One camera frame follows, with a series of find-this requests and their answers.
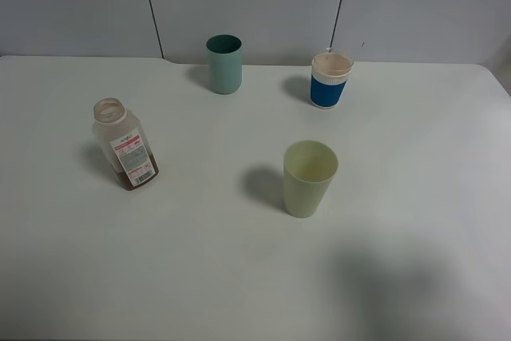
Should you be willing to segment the pale green plastic cup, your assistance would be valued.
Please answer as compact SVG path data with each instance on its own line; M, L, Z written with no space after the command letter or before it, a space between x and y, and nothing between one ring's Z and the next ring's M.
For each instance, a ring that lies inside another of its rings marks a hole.
M339 167L335 152L319 141L298 141L283 156L283 203L295 218L312 216Z

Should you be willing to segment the clear plastic drink bottle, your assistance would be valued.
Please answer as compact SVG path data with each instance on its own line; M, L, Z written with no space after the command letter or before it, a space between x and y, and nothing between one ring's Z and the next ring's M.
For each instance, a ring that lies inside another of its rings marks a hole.
M93 107L93 135L121 185L132 191L159 173L141 121L114 97Z

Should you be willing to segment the teal plastic cup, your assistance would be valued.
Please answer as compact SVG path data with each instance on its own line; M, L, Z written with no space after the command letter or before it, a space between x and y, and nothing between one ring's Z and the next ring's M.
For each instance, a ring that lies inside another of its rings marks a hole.
M208 39L210 88L216 93L236 92L242 82L242 41L233 35L221 34Z

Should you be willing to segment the blue and white paper cup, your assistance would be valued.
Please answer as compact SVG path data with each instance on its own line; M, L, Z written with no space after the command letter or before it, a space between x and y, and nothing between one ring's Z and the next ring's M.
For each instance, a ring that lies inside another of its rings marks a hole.
M354 62L346 54L330 51L311 61L310 99L320 109L334 108L350 78Z

